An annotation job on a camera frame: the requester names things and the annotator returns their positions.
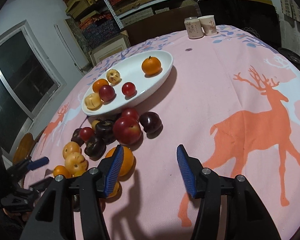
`paper cup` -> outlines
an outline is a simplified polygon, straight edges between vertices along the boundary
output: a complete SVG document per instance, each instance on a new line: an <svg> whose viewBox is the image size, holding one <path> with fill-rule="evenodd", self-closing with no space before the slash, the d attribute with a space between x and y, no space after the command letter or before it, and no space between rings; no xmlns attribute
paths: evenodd
<svg viewBox="0 0 300 240"><path fill-rule="evenodd" d="M200 24L207 36L213 36L217 34L216 22L214 21L214 15L207 15L198 18Z"/></svg>

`round table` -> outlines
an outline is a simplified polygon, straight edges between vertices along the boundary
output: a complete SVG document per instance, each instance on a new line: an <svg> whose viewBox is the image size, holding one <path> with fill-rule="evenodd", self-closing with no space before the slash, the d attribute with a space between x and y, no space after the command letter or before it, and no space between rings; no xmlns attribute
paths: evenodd
<svg viewBox="0 0 300 240"><path fill-rule="evenodd" d="M121 181L121 197L108 201L103 213L110 238L190 238L199 201L185 195L176 160L176 148L183 144L219 175L246 176L282 240L290 239L300 226L300 72L276 50L232 26L220 25L217 35L197 40L188 39L186 31L170 33L100 62L43 133L32 160L47 156L50 162L27 174L25 188L64 165L64 145L76 128L90 126L94 118L81 110L88 87L118 61L154 49L170 52L174 66L136 109L158 113L163 129L155 138L143 132L132 147L135 171ZM89 167L98 165L83 155ZM82 239L80 214L74 221Z"/></svg>

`chair backrest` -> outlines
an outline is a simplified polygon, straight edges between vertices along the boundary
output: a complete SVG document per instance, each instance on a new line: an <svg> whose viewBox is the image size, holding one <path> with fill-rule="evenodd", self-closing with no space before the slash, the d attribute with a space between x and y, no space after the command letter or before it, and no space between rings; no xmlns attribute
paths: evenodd
<svg viewBox="0 0 300 240"><path fill-rule="evenodd" d="M133 46L164 34L185 30L185 18L193 16L197 16L196 8L186 6L152 15L123 30L128 32L130 45Z"/></svg>
<svg viewBox="0 0 300 240"><path fill-rule="evenodd" d="M13 156L12 164L16 164L19 161L28 157L33 149L33 136L31 133L26 133L21 139L19 146Z"/></svg>

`antler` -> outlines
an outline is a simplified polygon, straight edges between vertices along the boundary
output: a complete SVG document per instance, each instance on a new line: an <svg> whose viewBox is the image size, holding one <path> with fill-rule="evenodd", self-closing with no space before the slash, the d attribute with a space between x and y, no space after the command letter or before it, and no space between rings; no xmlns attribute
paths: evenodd
<svg viewBox="0 0 300 240"><path fill-rule="evenodd" d="M266 58L264 61L270 66L277 67L277 68L289 68L290 67L290 62L288 60L285 60L282 57L279 57L278 55L274 55L273 57L274 61L279 63L280 65L272 64L269 62L269 60Z"/></svg>
<svg viewBox="0 0 300 240"><path fill-rule="evenodd" d="M58 110L58 114L64 114L66 111L68 111L69 103L61 107L61 109Z"/></svg>
<svg viewBox="0 0 300 240"><path fill-rule="evenodd" d="M250 72L250 76L252 76L252 78L257 82L256 86L254 83L252 83L251 81L249 81L248 79L242 78L240 76L241 72L239 72L237 75L234 75L235 77L233 78L234 80L239 80L239 81L243 81L243 82L247 82L249 83L251 86L253 86L254 88L258 89L259 91L264 91L266 90L266 88L261 87L261 78L258 74L258 72L255 70L255 68L253 66L251 66L251 68L249 69Z"/></svg>
<svg viewBox="0 0 300 240"><path fill-rule="evenodd" d="M251 66L251 68L248 71L250 72L250 76L253 78L253 80L255 80L257 82L257 85L255 85L248 79L242 78L240 76L241 72L239 72L237 75L234 75L235 77L233 79L247 82L259 91L265 91L267 88L272 88L272 87L276 87L279 85L279 82L275 83L273 79L271 79L271 82L269 82L269 79L266 78L265 75L262 75L264 78L264 80L262 80L260 75L258 74L258 72L255 70L255 68L253 66Z"/></svg>

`floral pattern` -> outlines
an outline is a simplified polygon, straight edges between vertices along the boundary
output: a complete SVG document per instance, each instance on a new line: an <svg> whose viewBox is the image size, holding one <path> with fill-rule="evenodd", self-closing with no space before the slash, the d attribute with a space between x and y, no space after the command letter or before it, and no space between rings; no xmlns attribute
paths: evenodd
<svg viewBox="0 0 300 240"><path fill-rule="evenodd" d="M228 25L219 25L217 29L219 35L212 36L212 38L215 39L213 43L220 43L225 40L230 41L232 38L235 38L238 40L242 40L242 42L247 42L246 45L248 47L256 48L257 46L262 46L264 48L270 49L275 54L279 54L275 49L273 49L272 47L270 47L268 44L264 43L257 37L252 35L247 35L246 33L243 33L242 30L236 27L228 26Z"/></svg>

